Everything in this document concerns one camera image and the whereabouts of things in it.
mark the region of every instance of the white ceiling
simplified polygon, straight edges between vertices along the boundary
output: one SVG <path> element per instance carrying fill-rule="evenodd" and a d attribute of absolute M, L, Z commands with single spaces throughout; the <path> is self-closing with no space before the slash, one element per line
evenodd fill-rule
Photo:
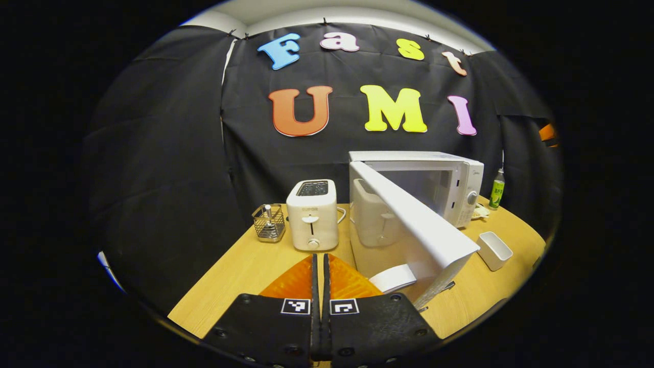
<path fill-rule="evenodd" d="M 320 7 L 363 7 L 385 10 L 434 24 L 467 39 L 480 38 L 458 22 L 414 0 L 231 0 L 211 10 L 227 14 L 249 26 L 288 12 Z"/>

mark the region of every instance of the toaster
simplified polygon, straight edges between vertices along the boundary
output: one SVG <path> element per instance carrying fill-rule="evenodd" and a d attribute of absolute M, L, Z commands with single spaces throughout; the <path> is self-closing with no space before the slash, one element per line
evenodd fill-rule
<path fill-rule="evenodd" d="M 286 199 L 293 246 L 326 251 L 338 245 L 336 186 L 329 179 L 305 180 Z"/>

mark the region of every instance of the wooden table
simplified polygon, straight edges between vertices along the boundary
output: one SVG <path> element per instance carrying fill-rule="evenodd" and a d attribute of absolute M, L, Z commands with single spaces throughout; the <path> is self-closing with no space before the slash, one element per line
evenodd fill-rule
<path fill-rule="evenodd" d="M 479 197 L 478 202 L 488 206 L 486 198 Z M 288 213 L 285 205 L 283 212 L 284 215 Z M 482 232 L 493 231 L 511 248 L 513 257 L 493 272 L 478 254 L 474 254 L 455 277 L 456 286 L 436 295 L 427 304 L 429 309 L 422 316 L 442 339 L 474 321 L 499 300 L 514 294 L 531 275 L 536 259 L 545 248 L 545 241 L 534 229 L 502 207 L 491 212 L 488 219 L 471 221 L 461 231 L 475 242 Z M 354 266 L 349 218 L 339 224 L 339 245 L 322 253 L 331 253 Z M 279 243 L 268 244 L 259 242 L 251 227 L 186 293 L 168 318 L 203 338 L 238 294 L 259 294 L 309 254 L 311 252 L 293 247 L 288 228 Z M 319 260 L 322 268 L 322 257 Z M 318 275 L 322 295 L 321 269 Z"/>

